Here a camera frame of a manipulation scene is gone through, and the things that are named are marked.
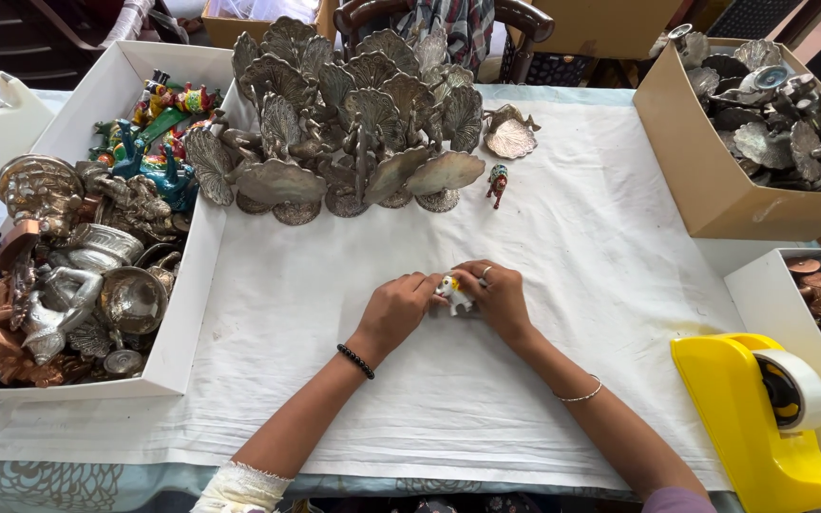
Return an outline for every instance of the table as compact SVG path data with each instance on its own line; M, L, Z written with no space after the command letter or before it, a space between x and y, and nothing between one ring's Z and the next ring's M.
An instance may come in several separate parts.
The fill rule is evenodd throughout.
M629 107L633 90L565 87L479 85L485 99L543 100L559 103ZM0 204L0 219L5 209ZM760 241L698 241L703 254L722 275L773 247L797 243ZM0 510L127 511L141 507L157 492L179 490L198 495L214 468L200 465L97 465L0 461ZM299 475L287 497L349 495L420 495L433 493L504 493L526 491L552 495L582 495L629 499L625 490L501 482L373 478L353 475ZM715 492L719 511L742 511L736 495Z

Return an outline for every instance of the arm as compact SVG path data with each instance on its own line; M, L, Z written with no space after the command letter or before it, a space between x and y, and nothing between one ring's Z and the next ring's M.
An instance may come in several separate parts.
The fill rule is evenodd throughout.
M484 276L484 269L492 268ZM574 399L598 389L598 381L531 325L521 274L486 260L456 267L455 277L484 312L485 320L557 397ZM484 276L483 287L477 276ZM678 486L708 500L690 467L629 406L606 387L585 401L563 402L600 454L643 501L658 489Z
M440 280L438 274L414 273L377 288L345 345L374 370L420 324ZM336 352L214 476L193 513L219 512L229 505L234 512L247 512L250 505L274 509L331 421L366 380L359 365ZM242 489L244 483L256 485Z

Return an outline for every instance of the woman's right hand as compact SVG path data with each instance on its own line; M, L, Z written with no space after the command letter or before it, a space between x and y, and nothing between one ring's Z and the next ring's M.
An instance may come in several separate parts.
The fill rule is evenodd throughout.
M521 273L489 260L472 260L455 266L451 274L461 282L464 293L477 302L486 323L506 344L521 342L531 331ZM486 286L480 284L481 277Z

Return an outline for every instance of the patterned tablecloth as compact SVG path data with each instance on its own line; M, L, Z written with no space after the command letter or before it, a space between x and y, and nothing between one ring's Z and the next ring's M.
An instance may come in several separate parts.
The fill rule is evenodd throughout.
M584 105L628 107L633 90L565 87L479 85L485 99L541 100ZM53 513L68 511L129 511L148 503L161 491L198 495L214 468L165 463L159 465L74 464L44 461L0 461L0 511ZM499 482L377 478L355 475L298 475L287 497L377 495L401 496L448 493L525 491L552 495L634 498L626 490L521 485ZM742 512L736 495L713 493L719 511Z

